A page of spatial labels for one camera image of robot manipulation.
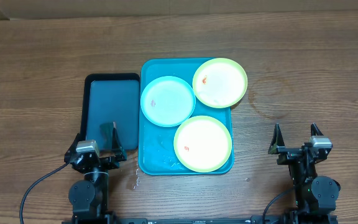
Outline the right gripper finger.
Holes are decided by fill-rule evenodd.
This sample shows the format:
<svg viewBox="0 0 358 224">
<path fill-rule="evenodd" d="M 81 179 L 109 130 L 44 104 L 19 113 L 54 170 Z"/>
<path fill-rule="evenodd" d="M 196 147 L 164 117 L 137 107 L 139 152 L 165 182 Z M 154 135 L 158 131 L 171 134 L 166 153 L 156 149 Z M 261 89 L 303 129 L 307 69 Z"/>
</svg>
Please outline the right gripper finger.
<svg viewBox="0 0 358 224">
<path fill-rule="evenodd" d="M 312 123 L 310 129 L 311 129 L 311 136 L 323 136 L 323 133 L 319 130 L 316 123 Z"/>
<path fill-rule="evenodd" d="M 277 123 L 274 128 L 272 142 L 268 149 L 269 154 L 281 154 L 285 149 L 285 143 L 283 140 L 282 132 L 279 124 Z"/>
</svg>

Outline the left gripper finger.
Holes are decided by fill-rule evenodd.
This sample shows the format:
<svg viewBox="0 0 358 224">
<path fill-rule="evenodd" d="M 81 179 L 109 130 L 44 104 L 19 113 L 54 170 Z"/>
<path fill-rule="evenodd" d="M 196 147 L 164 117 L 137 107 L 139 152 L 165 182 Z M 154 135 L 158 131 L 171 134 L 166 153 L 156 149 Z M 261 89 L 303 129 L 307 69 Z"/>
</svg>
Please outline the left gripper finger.
<svg viewBox="0 0 358 224">
<path fill-rule="evenodd" d="M 81 134 L 78 133 L 78 134 L 76 135 L 76 137 L 74 138 L 74 140 L 73 140 L 71 146 L 68 148 L 67 154 L 69 154 L 69 155 L 73 154 L 73 152 L 75 151 L 76 146 L 77 146 L 77 144 L 78 144 L 78 142 L 79 142 L 80 140 L 81 140 Z"/>
<path fill-rule="evenodd" d="M 122 148 L 116 128 L 112 130 L 112 151 L 116 157 L 126 157 L 126 151 Z"/>
</svg>

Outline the green brown sponge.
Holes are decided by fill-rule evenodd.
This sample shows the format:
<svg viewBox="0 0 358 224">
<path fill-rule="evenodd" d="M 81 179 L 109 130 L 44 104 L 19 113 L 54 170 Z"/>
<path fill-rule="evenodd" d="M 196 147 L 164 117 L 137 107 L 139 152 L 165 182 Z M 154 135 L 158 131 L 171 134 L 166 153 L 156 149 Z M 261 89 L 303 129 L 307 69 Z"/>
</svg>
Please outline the green brown sponge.
<svg viewBox="0 0 358 224">
<path fill-rule="evenodd" d="M 116 145 L 116 123 L 103 123 L 99 126 L 102 137 L 104 138 L 103 149 L 112 150 Z"/>
</svg>

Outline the light blue plate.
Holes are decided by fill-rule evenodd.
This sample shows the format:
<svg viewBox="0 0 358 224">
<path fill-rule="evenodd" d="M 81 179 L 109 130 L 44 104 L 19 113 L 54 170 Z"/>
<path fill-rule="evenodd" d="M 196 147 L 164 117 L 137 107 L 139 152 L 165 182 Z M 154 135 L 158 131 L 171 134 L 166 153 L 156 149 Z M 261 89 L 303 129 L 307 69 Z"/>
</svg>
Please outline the light blue plate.
<svg viewBox="0 0 358 224">
<path fill-rule="evenodd" d="M 161 127 L 182 124 L 194 112 L 196 97 L 192 87 L 183 79 L 159 77 L 146 85 L 140 97 L 144 116 Z"/>
</svg>

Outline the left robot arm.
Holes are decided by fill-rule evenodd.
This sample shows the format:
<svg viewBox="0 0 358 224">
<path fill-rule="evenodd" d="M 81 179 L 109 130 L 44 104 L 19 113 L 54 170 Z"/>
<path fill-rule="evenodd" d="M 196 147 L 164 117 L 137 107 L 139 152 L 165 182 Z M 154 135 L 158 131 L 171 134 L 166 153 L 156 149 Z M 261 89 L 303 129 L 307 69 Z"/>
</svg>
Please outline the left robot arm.
<svg viewBox="0 0 358 224">
<path fill-rule="evenodd" d="M 106 152 L 113 155 L 101 157 L 95 140 L 75 140 L 65 153 L 64 162 L 84 175 L 83 180 L 75 182 L 68 193 L 73 207 L 70 223 L 119 223 L 119 219 L 109 207 L 109 170 L 118 169 L 119 163 L 127 160 L 114 123 L 101 126 L 106 140 Z"/>
</svg>

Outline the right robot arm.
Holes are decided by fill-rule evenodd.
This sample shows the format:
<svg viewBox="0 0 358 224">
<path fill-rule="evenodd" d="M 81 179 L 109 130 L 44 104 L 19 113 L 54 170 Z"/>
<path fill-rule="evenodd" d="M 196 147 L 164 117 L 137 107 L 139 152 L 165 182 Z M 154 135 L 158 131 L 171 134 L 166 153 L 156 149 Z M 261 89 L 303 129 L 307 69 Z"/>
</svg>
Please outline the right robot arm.
<svg viewBox="0 0 358 224">
<path fill-rule="evenodd" d="M 337 218 L 330 213 L 336 209 L 341 186 L 330 177 L 319 176 L 315 168 L 317 163 L 327 159 L 333 144 L 316 124 L 311 124 L 310 129 L 309 141 L 301 147 L 289 148 L 285 146 L 280 126 L 275 125 L 268 153 L 278 155 L 278 165 L 288 166 L 293 187 L 268 203 L 262 214 L 263 223 L 337 223 Z M 296 208 L 286 210 L 279 218 L 267 218 L 267 211 L 273 203 L 292 192 Z"/>
</svg>

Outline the black water tray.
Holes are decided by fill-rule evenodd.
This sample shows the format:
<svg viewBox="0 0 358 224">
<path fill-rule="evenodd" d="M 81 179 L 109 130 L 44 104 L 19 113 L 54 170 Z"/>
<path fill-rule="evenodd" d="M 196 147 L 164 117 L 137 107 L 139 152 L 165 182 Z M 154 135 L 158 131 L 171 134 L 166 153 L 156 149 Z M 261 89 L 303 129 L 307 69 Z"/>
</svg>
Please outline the black water tray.
<svg viewBox="0 0 358 224">
<path fill-rule="evenodd" d="M 94 73 L 85 78 L 81 140 L 95 140 L 106 149 L 101 125 L 115 123 L 121 146 L 138 148 L 140 76 L 136 73 Z"/>
</svg>

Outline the teal plastic tray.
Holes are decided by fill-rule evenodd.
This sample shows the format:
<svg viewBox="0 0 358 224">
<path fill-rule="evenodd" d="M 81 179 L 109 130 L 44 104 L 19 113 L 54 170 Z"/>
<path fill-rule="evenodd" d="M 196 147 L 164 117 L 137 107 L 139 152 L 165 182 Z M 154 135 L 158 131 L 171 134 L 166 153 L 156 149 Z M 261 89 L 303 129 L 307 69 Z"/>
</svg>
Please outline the teal plastic tray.
<svg viewBox="0 0 358 224">
<path fill-rule="evenodd" d="M 140 73 L 140 89 L 154 79 L 164 76 L 174 76 L 183 79 L 189 85 L 193 82 L 193 75 L 200 65 L 210 60 L 201 58 L 159 58 L 144 63 Z M 230 108 L 211 108 L 196 100 L 194 116 L 211 116 L 222 122 L 232 134 L 232 120 Z M 161 127 L 151 123 L 139 112 L 139 167 L 148 175 L 196 175 L 187 169 L 175 155 L 173 141 L 177 127 Z"/>
</svg>

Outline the near yellow-green plate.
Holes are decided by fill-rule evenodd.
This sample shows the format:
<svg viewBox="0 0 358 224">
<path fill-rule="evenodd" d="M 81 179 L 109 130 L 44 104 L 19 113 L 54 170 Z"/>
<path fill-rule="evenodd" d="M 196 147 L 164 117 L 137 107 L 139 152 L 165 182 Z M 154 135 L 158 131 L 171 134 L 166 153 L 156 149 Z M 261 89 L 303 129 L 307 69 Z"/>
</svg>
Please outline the near yellow-green plate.
<svg viewBox="0 0 358 224">
<path fill-rule="evenodd" d="M 218 170 L 228 161 L 232 138 L 219 120 L 210 116 L 194 116 L 178 127 L 173 148 L 186 168 L 208 173 Z"/>
</svg>

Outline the yellow-green plate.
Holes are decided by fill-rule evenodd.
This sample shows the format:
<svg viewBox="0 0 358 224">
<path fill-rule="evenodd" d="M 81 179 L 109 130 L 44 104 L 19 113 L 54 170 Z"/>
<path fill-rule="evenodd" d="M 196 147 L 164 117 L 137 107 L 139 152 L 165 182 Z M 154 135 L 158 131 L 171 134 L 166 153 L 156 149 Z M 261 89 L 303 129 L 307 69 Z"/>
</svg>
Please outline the yellow-green plate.
<svg viewBox="0 0 358 224">
<path fill-rule="evenodd" d="M 228 161 L 232 138 L 219 120 L 210 116 L 194 116 L 178 127 L 173 148 L 186 168 L 208 173 L 218 170 Z"/>
<path fill-rule="evenodd" d="M 246 71 L 234 60 L 213 58 L 196 70 L 192 87 L 197 99 L 212 108 L 228 108 L 246 93 Z"/>
</svg>

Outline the far yellow-green plate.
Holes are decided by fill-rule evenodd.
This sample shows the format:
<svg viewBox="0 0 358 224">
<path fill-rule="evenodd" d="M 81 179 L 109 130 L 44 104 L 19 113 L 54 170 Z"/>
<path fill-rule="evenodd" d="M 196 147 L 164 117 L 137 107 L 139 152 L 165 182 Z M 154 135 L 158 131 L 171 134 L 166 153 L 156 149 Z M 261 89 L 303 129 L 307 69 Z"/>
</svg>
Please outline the far yellow-green plate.
<svg viewBox="0 0 358 224">
<path fill-rule="evenodd" d="M 213 58 L 196 70 L 192 87 L 197 99 L 212 108 L 228 108 L 246 93 L 246 71 L 234 60 Z"/>
</svg>

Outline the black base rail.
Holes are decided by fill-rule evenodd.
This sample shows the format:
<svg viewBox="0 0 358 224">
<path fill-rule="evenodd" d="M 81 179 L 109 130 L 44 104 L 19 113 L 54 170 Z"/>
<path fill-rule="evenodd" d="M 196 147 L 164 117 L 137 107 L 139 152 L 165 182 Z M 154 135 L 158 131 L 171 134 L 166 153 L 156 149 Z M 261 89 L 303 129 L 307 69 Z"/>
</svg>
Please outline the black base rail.
<svg viewBox="0 0 358 224">
<path fill-rule="evenodd" d="M 107 217 L 103 221 L 73 221 L 65 220 L 61 224 L 69 223 L 118 223 L 118 224 L 285 224 L 285 223 L 317 223 L 317 224 L 338 224 L 337 216 L 325 216 L 307 218 L 300 216 L 298 218 L 284 215 L 269 215 L 266 216 L 264 221 L 261 215 L 253 215 L 249 218 L 212 218 L 212 219 L 159 219 L 148 220 L 146 218 L 121 218 L 110 221 Z"/>
</svg>

